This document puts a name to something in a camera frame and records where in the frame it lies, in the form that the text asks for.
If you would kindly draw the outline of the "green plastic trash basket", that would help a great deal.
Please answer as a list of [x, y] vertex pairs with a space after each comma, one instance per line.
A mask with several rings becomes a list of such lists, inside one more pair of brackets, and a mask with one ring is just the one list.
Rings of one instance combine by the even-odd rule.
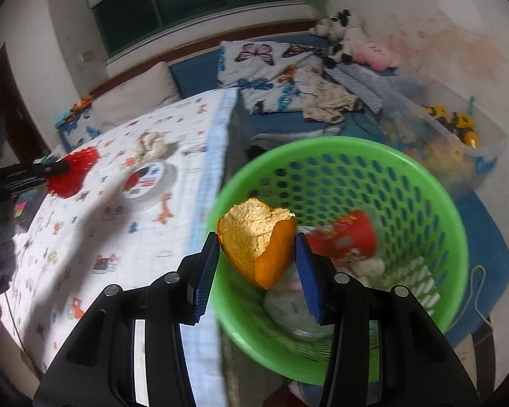
[[[256, 197], [294, 212], [304, 226], [322, 226], [352, 210], [380, 226], [384, 275], [378, 289], [404, 285], [447, 331], [459, 311], [469, 255], [460, 214], [440, 182], [415, 160], [386, 145], [321, 137], [275, 148], [247, 163], [221, 190], [208, 217], [214, 230], [232, 206]], [[210, 303], [225, 333], [250, 358], [291, 380], [323, 382], [329, 339], [303, 341], [275, 324], [264, 292], [221, 258]]]

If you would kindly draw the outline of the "beige pillow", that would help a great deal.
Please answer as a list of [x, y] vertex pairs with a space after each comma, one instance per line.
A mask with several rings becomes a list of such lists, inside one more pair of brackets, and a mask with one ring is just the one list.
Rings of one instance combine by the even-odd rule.
[[181, 100], [165, 62], [107, 91], [93, 100], [93, 115], [102, 131], [109, 131], [154, 109]]

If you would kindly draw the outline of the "crumpled white tissue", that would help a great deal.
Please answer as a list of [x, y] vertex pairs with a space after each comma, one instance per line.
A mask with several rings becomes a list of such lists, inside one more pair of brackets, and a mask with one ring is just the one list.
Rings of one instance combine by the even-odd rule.
[[162, 159], [167, 153], [168, 144], [159, 132], [144, 132], [136, 141], [135, 153], [139, 163]]

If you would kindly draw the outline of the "orange toy on pillow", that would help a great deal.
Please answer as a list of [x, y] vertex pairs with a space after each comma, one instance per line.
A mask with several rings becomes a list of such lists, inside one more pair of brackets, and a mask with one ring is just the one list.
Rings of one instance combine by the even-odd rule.
[[82, 97], [80, 101], [71, 107], [71, 112], [81, 112], [93, 104], [92, 97]]

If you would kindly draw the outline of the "beige printed baby clothes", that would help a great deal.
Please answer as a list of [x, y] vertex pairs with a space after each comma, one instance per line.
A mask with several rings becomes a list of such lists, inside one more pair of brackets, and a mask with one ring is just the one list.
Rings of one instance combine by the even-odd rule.
[[341, 123], [345, 113], [360, 111], [362, 101], [341, 84], [327, 81], [313, 68], [301, 68], [294, 74], [294, 84], [300, 91], [303, 118], [329, 125]]

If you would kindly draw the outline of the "round container berry label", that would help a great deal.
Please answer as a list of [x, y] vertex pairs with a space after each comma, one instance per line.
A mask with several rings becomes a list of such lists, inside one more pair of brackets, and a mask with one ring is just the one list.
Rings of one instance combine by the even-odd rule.
[[139, 164], [121, 189], [123, 201], [131, 210], [147, 210], [169, 197], [177, 179], [177, 169], [157, 159]]

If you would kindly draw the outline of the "grey patterned cloth on seat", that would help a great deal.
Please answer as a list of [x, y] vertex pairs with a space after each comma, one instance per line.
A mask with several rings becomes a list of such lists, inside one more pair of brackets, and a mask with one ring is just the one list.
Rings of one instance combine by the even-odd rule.
[[317, 131], [291, 132], [291, 133], [259, 133], [253, 136], [251, 144], [262, 148], [265, 151], [272, 150], [281, 145], [302, 141], [306, 139], [318, 138], [323, 136], [337, 136], [341, 128], [337, 126], [327, 127]]

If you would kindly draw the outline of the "grey patterned folded cloth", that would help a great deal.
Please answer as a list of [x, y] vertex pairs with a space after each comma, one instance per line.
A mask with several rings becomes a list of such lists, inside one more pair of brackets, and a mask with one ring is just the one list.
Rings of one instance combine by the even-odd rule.
[[381, 113], [383, 107], [382, 81], [396, 76], [394, 70], [376, 72], [357, 63], [340, 63], [333, 68], [326, 67], [324, 73], [359, 98], [375, 116]]

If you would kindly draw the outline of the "red foam fruit net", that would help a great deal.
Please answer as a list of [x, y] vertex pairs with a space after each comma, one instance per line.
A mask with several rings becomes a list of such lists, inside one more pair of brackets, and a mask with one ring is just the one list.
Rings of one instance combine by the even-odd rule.
[[68, 169], [58, 175], [52, 175], [46, 181], [46, 189], [52, 195], [69, 198], [78, 194], [82, 188], [85, 177], [95, 166], [99, 153], [95, 147], [87, 147], [69, 153], [60, 162], [66, 162]]

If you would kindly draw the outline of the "yellow toy truck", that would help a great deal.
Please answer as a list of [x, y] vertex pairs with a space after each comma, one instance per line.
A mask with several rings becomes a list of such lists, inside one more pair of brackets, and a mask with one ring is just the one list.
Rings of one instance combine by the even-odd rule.
[[439, 122], [449, 132], [455, 135], [463, 144], [477, 149], [480, 146], [480, 138], [475, 131], [475, 121], [470, 114], [452, 112], [449, 113], [445, 106], [423, 105], [425, 113]]

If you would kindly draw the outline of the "white cartoon print blanket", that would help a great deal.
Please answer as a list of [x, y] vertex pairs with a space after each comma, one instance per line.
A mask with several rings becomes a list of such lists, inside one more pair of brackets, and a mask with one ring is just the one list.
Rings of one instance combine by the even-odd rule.
[[[151, 285], [200, 252], [211, 230], [206, 221], [231, 155], [231, 125], [243, 113], [234, 88], [215, 89], [155, 109], [91, 141], [99, 159], [78, 194], [47, 195], [26, 234], [17, 240], [17, 265], [1, 298], [2, 320], [40, 372], [39, 384], [84, 312], [109, 285], [132, 290]], [[147, 210], [131, 210], [121, 189], [139, 163], [135, 145], [144, 132], [168, 144], [161, 160], [177, 179], [169, 197]], [[204, 313], [181, 325], [182, 341], [205, 352], [201, 374], [209, 401], [223, 401], [218, 329]], [[135, 324], [134, 387], [147, 390], [145, 322]], [[149, 404], [149, 395], [145, 402]]]

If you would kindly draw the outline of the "round container yellow label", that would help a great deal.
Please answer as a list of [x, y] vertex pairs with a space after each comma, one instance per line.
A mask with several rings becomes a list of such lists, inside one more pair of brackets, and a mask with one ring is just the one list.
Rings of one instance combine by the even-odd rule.
[[263, 307], [274, 323], [297, 339], [317, 341], [333, 333], [332, 325], [320, 326], [310, 314], [297, 278], [283, 278], [275, 288], [269, 289]]

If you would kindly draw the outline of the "blue sofa cushion backrest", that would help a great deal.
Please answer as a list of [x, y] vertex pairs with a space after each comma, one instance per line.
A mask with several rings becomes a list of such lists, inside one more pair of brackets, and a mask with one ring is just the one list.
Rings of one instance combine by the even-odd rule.
[[176, 87], [182, 98], [218, 87], [219, 51], [199, 54], [169, 66]]

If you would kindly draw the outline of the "pink pig plush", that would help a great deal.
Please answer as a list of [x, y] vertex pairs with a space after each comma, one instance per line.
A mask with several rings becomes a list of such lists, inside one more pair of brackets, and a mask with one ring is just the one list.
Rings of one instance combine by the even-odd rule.
[[353, 54], [353, 59], [368, 65], [376, 72], [385, 72], [399, 66], [396, 55], [380, 43], [360, 43]]

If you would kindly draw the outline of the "orange peel piece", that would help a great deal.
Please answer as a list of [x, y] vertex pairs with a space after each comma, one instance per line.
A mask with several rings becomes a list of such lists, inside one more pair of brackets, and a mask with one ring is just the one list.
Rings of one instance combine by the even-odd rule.
[[275, 288], [293, 260], [296, 215], [251, 197], [218, 220], [217, 235], [231, 265], [249, 283]]

